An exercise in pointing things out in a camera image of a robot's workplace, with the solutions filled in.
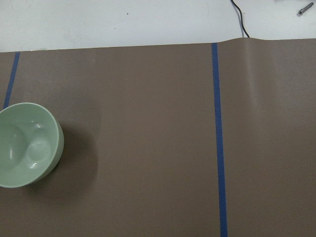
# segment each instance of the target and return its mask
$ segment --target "black cable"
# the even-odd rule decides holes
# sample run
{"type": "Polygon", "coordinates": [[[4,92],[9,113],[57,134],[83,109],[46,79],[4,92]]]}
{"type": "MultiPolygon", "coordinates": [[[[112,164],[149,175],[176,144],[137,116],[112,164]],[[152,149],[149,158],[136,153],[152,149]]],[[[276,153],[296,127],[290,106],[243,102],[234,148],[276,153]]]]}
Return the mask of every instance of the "black cable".
{"type": "Polygon", "coordinates": [[[247,33],[245,27],[243,26],[243,20],[242,20],[242,12],[241,12],[241,9],[236,5],[236,3],[234,2],[234,0],[231,0],[232,4],[237,8],[237,10],[239,11],[240,13],[240,22],[241,22],[241,27],[242,27],[242,30],[245,32],[245,34],[247,35],[248,38],[250,38],[249,34],[247,33]]]}

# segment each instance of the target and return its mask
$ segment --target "green bowl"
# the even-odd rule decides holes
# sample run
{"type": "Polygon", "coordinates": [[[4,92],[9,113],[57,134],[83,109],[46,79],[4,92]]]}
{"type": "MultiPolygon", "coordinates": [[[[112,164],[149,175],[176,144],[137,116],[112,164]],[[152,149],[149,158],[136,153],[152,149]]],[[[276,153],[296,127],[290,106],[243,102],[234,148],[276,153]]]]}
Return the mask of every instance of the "green bowl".
{"type": "Polygon", "coordinates": [[[20,103],[0,112],[0,186],[17,188],[41,179],[63,149],[63,131],[43,106],[20,103]]]}

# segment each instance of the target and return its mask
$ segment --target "brown surface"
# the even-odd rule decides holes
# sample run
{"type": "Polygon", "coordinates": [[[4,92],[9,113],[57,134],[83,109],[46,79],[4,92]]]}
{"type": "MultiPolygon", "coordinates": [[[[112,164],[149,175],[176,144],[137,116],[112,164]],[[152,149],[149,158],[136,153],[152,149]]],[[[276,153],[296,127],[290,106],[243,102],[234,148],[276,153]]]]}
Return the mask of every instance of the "brown surface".
{"type": "Polygon", "coordinates": [[[230,237],[316,235],[315,42],[218,45],[230,237]]]}
{"type": "Polygon", "coordinates": [[[0,53],[0,111],[3,108],[6,90],[10,80],[14,53],[0,53]]]}
{"type": "Polygon", "coordinates": [[[218,237],[211,65],[210,44],[22,52],[10,103],[47,107],[65,150],[0,189],[1,236],[218,237]]]}

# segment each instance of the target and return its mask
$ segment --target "blue tape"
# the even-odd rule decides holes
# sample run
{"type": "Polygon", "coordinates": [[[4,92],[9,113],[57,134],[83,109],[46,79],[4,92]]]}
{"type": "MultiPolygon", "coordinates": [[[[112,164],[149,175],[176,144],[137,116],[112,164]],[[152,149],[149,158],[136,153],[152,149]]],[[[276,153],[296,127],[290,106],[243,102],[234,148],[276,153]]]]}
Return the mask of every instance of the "blue tape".
{"type": "Polygon", "coordinates": [[[3,108],[4,109],[6,107],[8,107],[9,103],[10,103],[10,97],[11,97],[11,93],[12,93],[12,88],[13,88],[13,83],[14,83],[14,79],[15,79],[16,69],[18,68],[19,58],[20,58],[20,52],[16,52],[15,55],[14,55],[14,61],[13,61],[13,65],[12,65],[12,70],[11,70],[10,81],[9,81],[9,84],[8,84],[8,89],[6,90],[6,95],[5,95],[5,99],[4,99],[4,104],[3,104],[3,108]]]}
{"type": "Polygon", "coordinates": [[[227,237],[228,232],[227,232],[227,213],[226,213],[225,167],[224,167],[221,93],[220,93],[220,83],[219,83],[217,43],[212,43],[212,63],[213,63],[214,104],[215,104],[216,148],[217,148],[219,218],[220,218],[220,227],[221,227],[221,237],[227,237]]]}

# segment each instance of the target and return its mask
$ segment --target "bowl rim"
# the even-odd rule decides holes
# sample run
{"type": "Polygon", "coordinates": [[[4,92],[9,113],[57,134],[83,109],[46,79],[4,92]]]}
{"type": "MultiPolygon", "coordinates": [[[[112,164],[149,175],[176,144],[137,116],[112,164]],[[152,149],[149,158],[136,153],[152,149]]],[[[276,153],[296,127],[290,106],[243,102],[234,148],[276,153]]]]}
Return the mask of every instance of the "bowl rim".
{"type": "Polygon", "coordinates": [[[53,152],[53,155],[51,156],[50,158],[50,161],[47,165],[47,167],[45,169],[43,169],[43,172],[41,172],[35,179],[32,179],[32,180],[28,180],[27,182],[25,183],[22,183],[22,184],[19,184],[19,185],[3,185],[0,181],[0,187],[4,187],[4,188],[19,188],[19,187],[22,187],[22,186],[25,186],[25,185],[28,185],[34,181],[36,181],[37,179],[39,179],[46,171],[47,169],[50,167],[50,165],[52,164],[54,158],[56,157],[56,154],[57,154],[57,150],[58,150],[58,147],[59,147],[59,141],[60,141],[60,136],[59,136],[59,127],[58,127],[58,122],[56,120],[56,118],[54,117],[54,115],[47,109],[45,108],[44,106],[42,105],[39,105],[39,104],[36,104],[36,103],[32,103],[32,102],[22,102],[22,103],[17,103],[17,104],[13,104],[13,105],[10,105],[8,107],[6,107],[5,109],[1,110],[0,111],[0,114],[8,109],[11,109],[12,107],[15,107],[15,106],[18,106],[18,105],[34,105],[34,106],[37,106],[37,107],[40,107],[42,110],[44,110],[45,112],[47,112],[49,114],[49,116],[53,119],[53,122],[55,124],[55,128],[56,128],[56,131],[57,131],[57,136],[56,136],[56,147],[55,147],[55,150],[53,152]]]}

